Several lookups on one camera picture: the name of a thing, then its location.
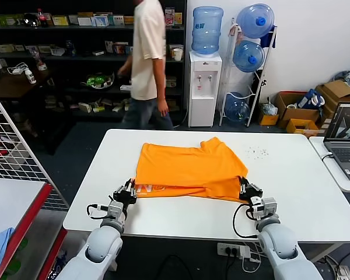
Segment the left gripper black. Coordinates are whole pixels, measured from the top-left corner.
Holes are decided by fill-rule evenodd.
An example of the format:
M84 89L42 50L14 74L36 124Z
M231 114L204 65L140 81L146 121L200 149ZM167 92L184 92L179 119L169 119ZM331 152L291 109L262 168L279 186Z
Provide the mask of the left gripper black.
M113 199L123 203L124 206L133 205L137 201L137 192L135 188L135 180L131 178L125 182L120 188L113 192Z

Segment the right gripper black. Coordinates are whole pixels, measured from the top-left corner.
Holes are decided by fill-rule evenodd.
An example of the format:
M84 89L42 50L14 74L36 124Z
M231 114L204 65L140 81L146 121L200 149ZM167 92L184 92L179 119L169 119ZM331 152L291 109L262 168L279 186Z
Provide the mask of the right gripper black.
M239 176L240 194L239 199L248 203L253 203L258 198L263 196L263 190L254 184L251 184L248 179Z

